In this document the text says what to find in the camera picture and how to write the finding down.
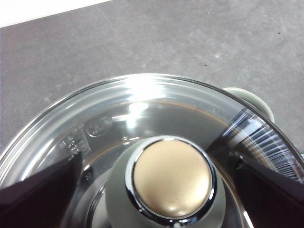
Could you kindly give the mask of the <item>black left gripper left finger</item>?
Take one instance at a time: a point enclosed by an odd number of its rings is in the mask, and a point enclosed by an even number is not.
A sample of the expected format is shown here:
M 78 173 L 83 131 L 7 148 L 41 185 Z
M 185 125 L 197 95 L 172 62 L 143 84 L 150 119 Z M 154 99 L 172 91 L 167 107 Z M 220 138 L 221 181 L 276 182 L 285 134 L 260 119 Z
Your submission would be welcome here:
M 73 154 L 0 191 L 2 228 L 58 228 L 75 192 L 82 155 Z

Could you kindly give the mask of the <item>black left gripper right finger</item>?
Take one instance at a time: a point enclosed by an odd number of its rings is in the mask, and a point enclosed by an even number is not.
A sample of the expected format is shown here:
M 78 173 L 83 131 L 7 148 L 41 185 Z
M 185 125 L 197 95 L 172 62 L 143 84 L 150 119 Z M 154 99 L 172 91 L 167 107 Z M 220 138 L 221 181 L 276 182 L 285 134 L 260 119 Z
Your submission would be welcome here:
M 302 228 L 304 185 L 251 158 L 240 156 L 235 184 L 249 218 L 256 228 Z

